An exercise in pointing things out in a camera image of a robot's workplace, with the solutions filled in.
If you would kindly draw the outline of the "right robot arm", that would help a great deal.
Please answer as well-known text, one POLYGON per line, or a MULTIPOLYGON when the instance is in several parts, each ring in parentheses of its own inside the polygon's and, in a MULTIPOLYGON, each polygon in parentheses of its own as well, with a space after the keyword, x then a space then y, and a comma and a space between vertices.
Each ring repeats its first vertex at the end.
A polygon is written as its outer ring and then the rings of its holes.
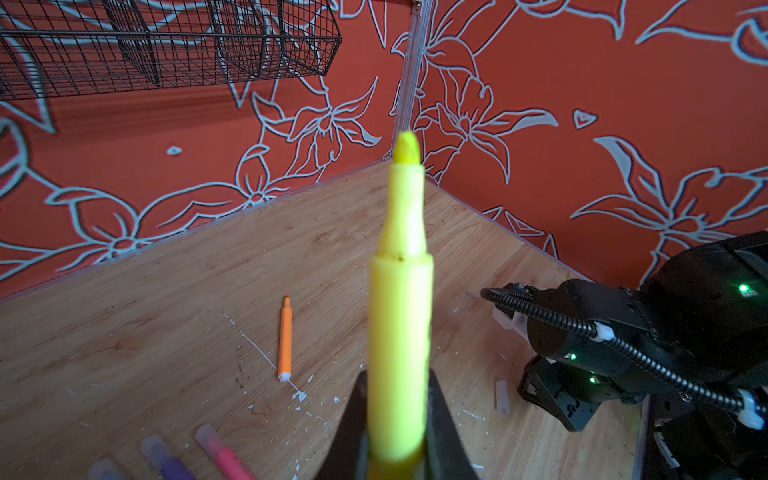
POLYGON ((636 289, 485 288, 534 350, 520 396, 567 430, 647 403, 646 479, 767 475, 767 235, 682 251, 636 289))

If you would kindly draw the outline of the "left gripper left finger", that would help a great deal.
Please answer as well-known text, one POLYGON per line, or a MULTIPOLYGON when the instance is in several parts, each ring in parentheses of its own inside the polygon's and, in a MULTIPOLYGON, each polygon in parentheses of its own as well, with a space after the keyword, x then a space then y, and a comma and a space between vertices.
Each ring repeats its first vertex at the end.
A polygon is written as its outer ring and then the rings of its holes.
POLYGON ((367 382, 368 372, 357 376, 331 447, 316 479, 363 480, 367 478, 367 382))

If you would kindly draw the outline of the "purple marker pen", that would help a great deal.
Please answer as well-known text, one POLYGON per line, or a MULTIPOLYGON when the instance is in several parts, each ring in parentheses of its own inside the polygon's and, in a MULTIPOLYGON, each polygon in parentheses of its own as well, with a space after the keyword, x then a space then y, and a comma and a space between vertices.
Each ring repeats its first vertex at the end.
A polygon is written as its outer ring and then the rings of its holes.
POLYGON ((153 434, 140 443, 140 451, 166 480, 195 480, 196 477, 169 449, 162 438, 153 434))

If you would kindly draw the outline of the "clear pen cap right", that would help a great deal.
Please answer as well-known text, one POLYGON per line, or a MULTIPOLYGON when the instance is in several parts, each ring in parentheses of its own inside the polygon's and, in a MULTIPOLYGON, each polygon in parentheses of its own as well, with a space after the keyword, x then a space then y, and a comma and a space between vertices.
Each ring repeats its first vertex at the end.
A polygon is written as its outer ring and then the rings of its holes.
POLYGON ((494 399, 495 409, 503 415, 508 415, 511 411, 509 387, 506 380, 496 379, 494 381, 494 399))

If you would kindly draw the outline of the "yellow highlighter pen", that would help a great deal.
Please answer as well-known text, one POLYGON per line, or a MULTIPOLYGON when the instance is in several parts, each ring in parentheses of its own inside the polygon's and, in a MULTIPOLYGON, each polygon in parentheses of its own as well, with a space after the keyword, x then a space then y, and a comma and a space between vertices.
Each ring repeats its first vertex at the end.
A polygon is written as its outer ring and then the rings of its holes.
POLYGON ((425 169, 399 134, 387 211, 370 262, 367 433, 371 479, 415 479, 425 455, 434 260, 424 223, 425 169))

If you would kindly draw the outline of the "orange highlighter pen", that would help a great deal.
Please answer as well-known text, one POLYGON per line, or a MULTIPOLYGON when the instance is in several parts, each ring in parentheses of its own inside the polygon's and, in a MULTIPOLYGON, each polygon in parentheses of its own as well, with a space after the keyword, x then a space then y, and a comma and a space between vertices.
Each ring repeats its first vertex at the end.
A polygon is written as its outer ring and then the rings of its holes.
POLYGON ((292 376, 292 340, 293 311, 288 295, 283 298, 280 318, 280 344, 277 378, 281 383, 288 383, 292 376))

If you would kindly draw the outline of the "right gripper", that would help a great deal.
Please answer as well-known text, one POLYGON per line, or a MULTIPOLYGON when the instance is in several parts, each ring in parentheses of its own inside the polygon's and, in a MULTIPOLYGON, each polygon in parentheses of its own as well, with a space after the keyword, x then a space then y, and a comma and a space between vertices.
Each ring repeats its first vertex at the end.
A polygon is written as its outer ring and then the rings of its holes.
POLYGON ((581 432, 599 407, 617 400, 625 405, 642 402, 641 394, 622 390, 609 377, 581 370, 542 356, 526 365, 518 393, 527 402, 556 418, 569 432, 581 432))

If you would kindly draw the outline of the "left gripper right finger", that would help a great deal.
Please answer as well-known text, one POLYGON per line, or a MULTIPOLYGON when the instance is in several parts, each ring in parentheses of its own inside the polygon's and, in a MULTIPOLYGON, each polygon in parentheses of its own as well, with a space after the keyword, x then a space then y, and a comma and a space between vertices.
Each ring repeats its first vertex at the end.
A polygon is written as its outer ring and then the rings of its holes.
POLYGON ((478 480, 434 370, 429 371, 427 396, 427 478, 478 480))

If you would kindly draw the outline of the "pink marker pen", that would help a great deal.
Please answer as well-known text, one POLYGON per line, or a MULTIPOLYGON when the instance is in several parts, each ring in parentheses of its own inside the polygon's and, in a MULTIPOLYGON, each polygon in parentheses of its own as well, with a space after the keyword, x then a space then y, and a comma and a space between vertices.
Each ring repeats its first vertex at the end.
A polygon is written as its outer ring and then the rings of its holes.
POLYGON ((258 480, 210 424, 197 429, 195 440, 228 480, 258 480))

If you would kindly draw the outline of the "blue marker pen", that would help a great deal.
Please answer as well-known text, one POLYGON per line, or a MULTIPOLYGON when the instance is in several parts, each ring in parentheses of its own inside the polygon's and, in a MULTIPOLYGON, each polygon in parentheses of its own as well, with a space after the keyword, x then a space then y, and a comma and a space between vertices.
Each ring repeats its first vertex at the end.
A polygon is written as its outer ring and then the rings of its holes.
POLYGON ((93 463, 89 470, 89 480, 124 480, 124 475, 117 466, 109 459, 104 458, 93 463))

